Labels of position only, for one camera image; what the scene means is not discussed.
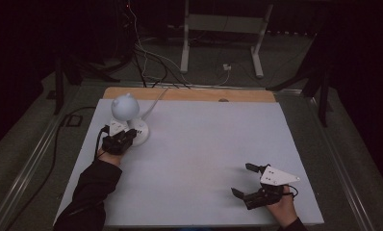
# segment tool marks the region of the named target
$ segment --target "dark background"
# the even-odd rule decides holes
[[[183,1],[133,2],[140,24],[157,37],[168,37],[167,25],[183,24]],[[191,12],[264,13],[255,10],[264,8],[261,1],[219,2],[195,0]],[[102,62],[114,50],[105,44],[114,43],[108,41],[117,29],[115,6],[112,0],[0,1],[0,140],[42,93],[40,80],[54,71],[55,51],[62,48]],[[331,87],[338,90],[383,175],[383,1],[278,2],[268,30],[275,36],[319,33],[303,68],[326,62],[334,66]],[[334,52],[326,56],[331,47]]]

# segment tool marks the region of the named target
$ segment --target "human arm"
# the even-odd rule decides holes
[[[98,156],[81,173],[72,201],[57,218],[54,230],[102,230],[106,217],[103,201],[119,181],[122,156],[102,150]]]
[[[284,193],[289,193],[290,187],[284,186]],[[273,217],[281,226],[278,231],[306,231],[302,221],[296,214],[294,208],[294,197],[283,195],[277,203],[267,205],[267,208],[272,213]]]

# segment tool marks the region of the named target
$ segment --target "white metal stand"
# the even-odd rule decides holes
[[[251,47],[251,56],[255,75],[258,78],[263,78],[264,72],[261,67],[259,51],[267,30],[272,7],[273,5],[268,5],[266,14],[262,18],[206,15],[189,13],[189,0],[185,0],[185,31],[180,71],[183,74],[188,72],[190,53],[189,30],[248,33],[258,34],[257,43]]]

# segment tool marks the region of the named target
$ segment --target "white lamp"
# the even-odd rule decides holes
[[[141,145],[149,137],[147,124],[139,117],[140,105],[131,93],[120,95],[111,105],[113,117],[110,122],[110,136],[130,129],[137,130],[133,146]]]

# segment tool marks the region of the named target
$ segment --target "hand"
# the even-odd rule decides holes
[[[289,192],[290,187],[284,186],[284,193]],[[279,202],[267,205],[267,208],[282,228],[288,227],[297,219],[296,210],[294,208],[294,197],[291,195],[283,195]]]
[[[102,148],[100,148],[96,152],[96,156],[97,156],[98,160],[100,160],[100,161],[107,162],[107,163],[110,163],[114,166],[119,167],[120,160],[122,159],[123,154],[122,155],[113,155],[109,152],[104,151]]]

